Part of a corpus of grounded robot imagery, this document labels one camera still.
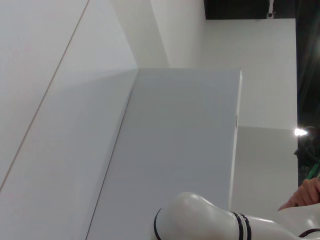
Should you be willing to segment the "bare person hand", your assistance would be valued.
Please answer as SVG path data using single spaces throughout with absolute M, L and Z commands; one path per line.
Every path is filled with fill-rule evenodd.
M 289 200 L 277 211 L 287 208 L 304 207 L 320 203 L 320 180 L 318 178 L 305 179 Z

